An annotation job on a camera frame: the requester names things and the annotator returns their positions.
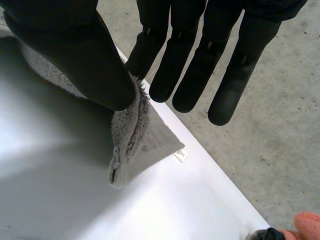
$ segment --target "glove finger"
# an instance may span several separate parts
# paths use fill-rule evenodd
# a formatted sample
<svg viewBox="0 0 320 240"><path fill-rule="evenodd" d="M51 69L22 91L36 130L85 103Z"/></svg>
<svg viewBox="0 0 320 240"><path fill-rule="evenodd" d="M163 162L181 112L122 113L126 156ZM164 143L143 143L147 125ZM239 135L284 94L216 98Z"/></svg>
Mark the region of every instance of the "glove finger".
<svg viewBox="0 0 320 240"><path fill-rule="evenodd" d="M205 13L202 38L199 47L172 99L173 107L190 112L203 93L221 55L227 45L232 27L242 11L241 7L224 10L209 0Z"/></svg>
<svg viewBox="0 0 320 240"><path fill-rule="evenodd" d="M135 77L143 79L167 38L170 0L137 0L142 32L125 66Z"/></svg>
<svg viewBox="0 0 320 240"><path fill-rule="evenodd" d="M194 45L206 0L173 0L172 35L150 87L150 97L163 103L171 96Z"/></svg>
<svg viewBox="0 0 320 240"><path fill-rule="evenodd" d="M244 14L238 42L208 111L213 124L222 126L230 121L264 48L280 25L281 22Z"/></svg>

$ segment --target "black glove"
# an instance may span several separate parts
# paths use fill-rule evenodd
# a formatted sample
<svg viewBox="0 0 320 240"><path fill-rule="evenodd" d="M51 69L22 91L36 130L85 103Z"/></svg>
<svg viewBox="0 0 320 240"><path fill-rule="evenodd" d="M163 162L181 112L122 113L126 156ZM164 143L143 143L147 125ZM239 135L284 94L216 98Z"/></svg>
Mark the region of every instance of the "black glove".
<svg viewBox="0 0 320 240"><path fill-rule="evenodd" d="M0 0L11 31L63 72L88 99L111 110L127 108L135 90L98 0Z"/></svg>
<svg viewBox="0 0 320 240"><path fill-rule="evenodd" d="M177 111L187 113L205 89L232 27L245 9L238 42L208 111L213 124L225 125L264 48L276 36L281 22L295 17L306 1L209 0L206 5L206 0L137 0L143 30L126 67L136 77L146 76L165 43L171 8L172 35L149 92L156 102L167 101L179 81L205 10L200 44L172 100Z"/></svg>

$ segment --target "towel fold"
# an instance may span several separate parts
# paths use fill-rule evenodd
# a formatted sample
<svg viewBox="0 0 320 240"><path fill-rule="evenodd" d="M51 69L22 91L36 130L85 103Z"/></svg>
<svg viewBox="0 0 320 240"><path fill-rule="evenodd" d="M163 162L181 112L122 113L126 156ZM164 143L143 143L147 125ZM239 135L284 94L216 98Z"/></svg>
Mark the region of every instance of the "towel fold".
<svg viewBox="0 0 320 240"><path fill-rule="evenodd" d="M14 35L0 17L0 38L4 37ZM53 64L22 41L18 43L26 62L39 76L78 98L86 98ZM136 93L134 102L127 109L116 111L111 122L114 151L109 183L117 189L126 187L144 170L184 147L150 105L142 82L132 76L131 79Z"/></svg>

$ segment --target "fuzzy fabric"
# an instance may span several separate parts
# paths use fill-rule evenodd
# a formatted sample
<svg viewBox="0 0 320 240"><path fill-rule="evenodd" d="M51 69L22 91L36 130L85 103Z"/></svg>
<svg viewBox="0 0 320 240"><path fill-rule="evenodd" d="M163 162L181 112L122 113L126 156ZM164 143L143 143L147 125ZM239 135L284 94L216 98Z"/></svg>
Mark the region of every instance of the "fuzzy fabric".
<svg viewBox="0 0 320 240"><path fill-rule="evenodd" d="M285 240L320 240L320 215L313 212L300 212L294 218L297 231L280 229Z"/></svg>
<svg viewBox="0 0 320 240"><path fill-rule="evenodd" d="M0 38L3 37L14 36L2 17ZM38 75L78 98L86 98L53 64L25 43L18 42L26 62ZM184 148L150 105L142 82L131 78L135 99L127 109L116 111L111 123L114 151L109 166L109 183L117 189L126 187L144 170Z"/></svg>

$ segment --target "white surface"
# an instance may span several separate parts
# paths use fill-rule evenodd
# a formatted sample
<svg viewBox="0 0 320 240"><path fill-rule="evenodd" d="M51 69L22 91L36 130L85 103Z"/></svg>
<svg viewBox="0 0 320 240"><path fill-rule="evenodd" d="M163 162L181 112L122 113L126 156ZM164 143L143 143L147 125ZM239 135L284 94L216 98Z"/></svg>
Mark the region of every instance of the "white surface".
<svg viewBox="0 0 320 240"><path fill-rule="evenodd" d="M152 102L185 144L184 163L169 156L112 189L111 113L42 81L8 46L0 41L1 240L237 240L268 227L165 104Z"/></svg>

